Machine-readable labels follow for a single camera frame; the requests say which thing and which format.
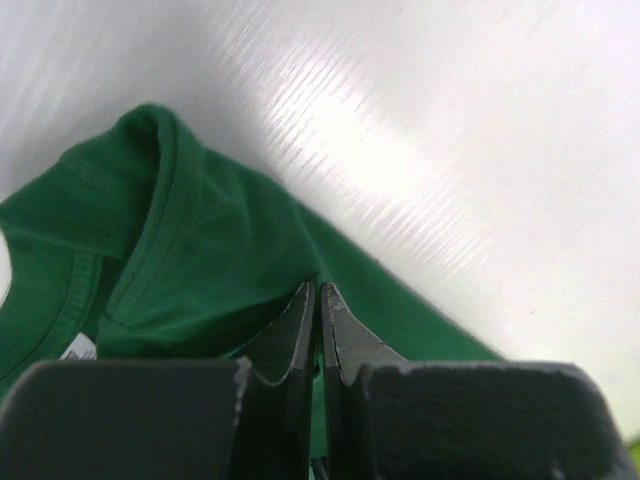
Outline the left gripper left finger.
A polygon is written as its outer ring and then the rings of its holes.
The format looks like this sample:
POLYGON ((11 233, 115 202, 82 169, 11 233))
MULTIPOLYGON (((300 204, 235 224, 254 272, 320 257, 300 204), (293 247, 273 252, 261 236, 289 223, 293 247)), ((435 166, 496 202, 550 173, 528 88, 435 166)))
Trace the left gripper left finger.
POLYGON ((1 406, 5 479, 305 479, 316 288, 229 359, 60 360, 1 406))

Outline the dark green t-shirt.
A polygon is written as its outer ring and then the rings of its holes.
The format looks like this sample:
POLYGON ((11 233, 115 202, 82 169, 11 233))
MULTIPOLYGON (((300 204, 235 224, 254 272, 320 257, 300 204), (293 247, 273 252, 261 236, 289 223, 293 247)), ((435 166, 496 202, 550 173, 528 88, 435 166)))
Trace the dark green t-shirt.
POLYGON ((306 280, 411 360, 493 360, 271 179, 143 105, 1 205, 1 387, 89 339, 101 359, 237 351, 306 280))

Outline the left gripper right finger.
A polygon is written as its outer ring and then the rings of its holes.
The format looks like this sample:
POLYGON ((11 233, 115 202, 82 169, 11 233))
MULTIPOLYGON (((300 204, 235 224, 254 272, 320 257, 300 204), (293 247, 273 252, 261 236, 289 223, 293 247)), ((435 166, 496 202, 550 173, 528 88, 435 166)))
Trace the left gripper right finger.
POLYGON ((549 362, 413 362, 322 289, 326 479, 635 479, 600 390, 549 362))

